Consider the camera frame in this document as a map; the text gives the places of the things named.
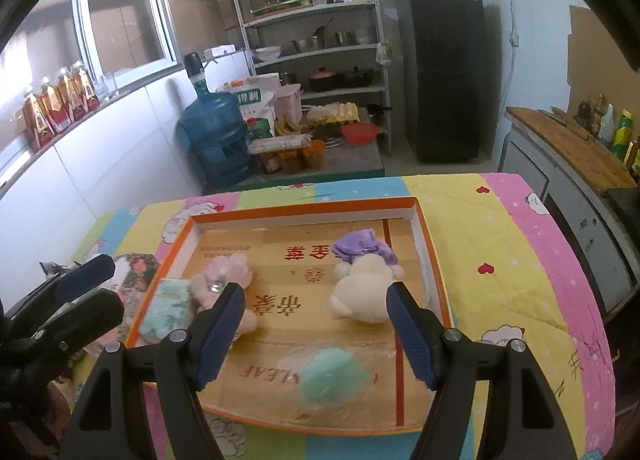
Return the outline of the white green tissue pack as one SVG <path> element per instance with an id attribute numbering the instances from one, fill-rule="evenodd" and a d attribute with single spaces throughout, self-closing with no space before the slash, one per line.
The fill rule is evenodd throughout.
<path id="1" fill-rule="evenodd" d="M 186 329 L 193 319 L 190 281 L 160 280 L 139 327 L 143 342 L 155 344 L 174 330 Z"/>

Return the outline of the green sponge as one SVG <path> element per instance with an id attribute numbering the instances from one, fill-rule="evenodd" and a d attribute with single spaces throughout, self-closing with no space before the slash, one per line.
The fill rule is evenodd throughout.
<path id="1" fill-rule="evenodd" d="M 300 410 L 346 421 L 387 395 L 396 353 L 382 346 L 304 346 L 278 362 Z"/>

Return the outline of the beige plush bear purple bow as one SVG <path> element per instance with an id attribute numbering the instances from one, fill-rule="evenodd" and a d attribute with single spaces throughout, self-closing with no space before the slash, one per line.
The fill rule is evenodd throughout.
<path id="1" fill-rule="evenodd" d="M 329 297 L 335 319 L 382 323 L 388 319 L 386 291 L 405 278 L 405 270 L 390 246 L 373 229 L 349 232 L 337 239 L 331 251 L 337 283 Z"/>

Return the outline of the floral pink tissue pack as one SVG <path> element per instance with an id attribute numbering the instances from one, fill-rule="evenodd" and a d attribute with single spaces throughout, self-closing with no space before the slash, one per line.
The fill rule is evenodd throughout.
<path id="1" fill-rule="evenodd" d="M 153 254 L 122 254 L 114 258 L 114 263 L 114 276 L 101 284 L 101 287 L 118 295 L 124 306 L 124 316 L 117 327 L 85 347 L 85 351 L 92 357 L 98 357 L 109 342 L 126 341 L 146 291 L 160 267 Z"/>

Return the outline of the colourful cartoon quilt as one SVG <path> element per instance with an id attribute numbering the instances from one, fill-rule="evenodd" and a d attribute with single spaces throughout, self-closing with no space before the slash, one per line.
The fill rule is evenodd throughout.
<path id="1" fill-rule="evenodd" d="M 596 300 L 574 251 L 532 188 L 519 175 L 427 175 L 333 181 L 150 204 L 98 219 L 74 259 L 99 253 L 149 261 L 156 267 L 193 214 L 285 205 L 416 198 L 434 244 L 437 281 L 449 317 L 472 339 L 527 343 L 563 411 L 578 459 L 603 459 L 615 428 L 615 376 Z M 418 417 L 431 405 L 424 385 L 410 379 L 404 359 L 404 406 L 386 397 L 382 417 L 393 434 L 297 433 L 207 414 L 230 459 L 408 459 Z"/>

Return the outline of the orange cardboard box lid tray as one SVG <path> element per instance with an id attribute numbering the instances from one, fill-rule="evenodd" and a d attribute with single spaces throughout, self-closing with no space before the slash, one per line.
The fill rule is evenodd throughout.
<path id="1" fill-rule="evenodd" d="M 263 207 L 192 214 L 180 226 L 158 279 L 186 279 L 217 256 L 241 253 L 254 278 L 245 293 L 257 328 L 240 337 L 203 407 L 241 422 L 308 434 L 363 436 L 416 432 L 432 396 L 416 380 L 389 322 L 332 316 L 332 244 L 371 228 L 395 252 L 405 285 L 420 305 L 450 322 L 439 263 L 419 201 L 413 197 Z M 354 356 L 367 384 L 342 402 L 302 394 L 302 371 L 336 347 Z"/>

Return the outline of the orange drink bottles pack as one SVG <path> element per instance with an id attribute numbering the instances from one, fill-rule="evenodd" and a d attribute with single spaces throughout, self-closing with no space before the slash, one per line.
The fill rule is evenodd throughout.
<path id="1" fill-rule="evenodd" d="M 22 116 L 30 146 L 35 152 L 43 149 L 100 105 L 96 86 L 81 61 L 70 68 L 63 66 L 54 79 L 44 76 L 38 89 L 29 86 L 24 91 Z"/>

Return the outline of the blue water jug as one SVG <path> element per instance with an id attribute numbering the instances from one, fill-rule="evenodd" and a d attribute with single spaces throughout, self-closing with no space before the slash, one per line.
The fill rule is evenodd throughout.
<path id="1" fill-rule="evenodd" d="M 248 128 L 239 100 L 230 92 L 211 92 L 205 66 L 197 52 L 183 59 L 196 99 L 179 115 L 177 135 L 181 146 L 200 168 L 210 189 L 227 189 L 254 173 L 248 153 Z"/>

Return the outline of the red plastic basin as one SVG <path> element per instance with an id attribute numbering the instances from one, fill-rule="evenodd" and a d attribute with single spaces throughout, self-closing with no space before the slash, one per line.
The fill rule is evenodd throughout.
<path id="1" fill-rule="evenodd" d="M 363 146 L 376 141 L 380 128 L 375 124 L 358 122 L 342 126 L 341 132 L 350 145 Z"/>

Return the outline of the wooden counter top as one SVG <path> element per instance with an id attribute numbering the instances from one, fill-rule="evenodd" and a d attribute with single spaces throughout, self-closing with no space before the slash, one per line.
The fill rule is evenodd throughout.
<path id="1" fill-rule="evenodd" d="M 603 195 L 608 189 L 636 186 L 624 164 L 613 153 L 592 138 L 578 134 L 576 128 L 563 126 L 544 112 L 530 108 L 508 106 L 506 116 L 546 142 L 597 195 Z"/>

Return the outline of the green yellow bottle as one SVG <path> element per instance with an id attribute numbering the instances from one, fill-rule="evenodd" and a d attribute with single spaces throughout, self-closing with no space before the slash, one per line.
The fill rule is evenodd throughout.
<path id="1" fill-rule="evenodd" d="M 624 108 L 622 114 L 620 114 L 620 121 L 617 124 L 611 148 L 612 153 L 621 161 L 627 153 L 633 132 L 634 116 Z"/>

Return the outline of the black refrigerator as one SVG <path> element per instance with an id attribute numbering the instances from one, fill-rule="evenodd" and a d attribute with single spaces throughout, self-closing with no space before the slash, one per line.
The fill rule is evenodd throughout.
<path id="1" fill-rule="evenodd" d="M 422 163 L 475 159 L 487 92 L 483 0 L 395 2 L 411 149 Z"/>

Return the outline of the grey metal shelf rack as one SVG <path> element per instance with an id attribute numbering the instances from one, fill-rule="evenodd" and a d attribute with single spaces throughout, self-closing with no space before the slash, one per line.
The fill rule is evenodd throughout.
<path id="1" fill-rule="evenodd" d="M 370 121 L 380 145 L 393 148 L 390 78 L 380 0 L 233 0 L 250 50 L 278 47 L 277 56 L 254 54 L 255 74 L 291 74 L 303 104 L 354 102 L 375 106 Z"/>

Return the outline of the cardboard sheet on wall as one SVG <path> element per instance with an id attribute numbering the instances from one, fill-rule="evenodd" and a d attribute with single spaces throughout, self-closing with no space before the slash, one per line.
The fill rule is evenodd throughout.
<path id="1" fill-rule="evenodd" d="M 604 94 L 617 113 L 626 108 L 636 120 L 639 118 L 639 74 L 628 65 L 596 15 L 577 6 L 570 6 L 567 84 L 570 113 L 576 113 L 585 98 L 596 101 Z"/>

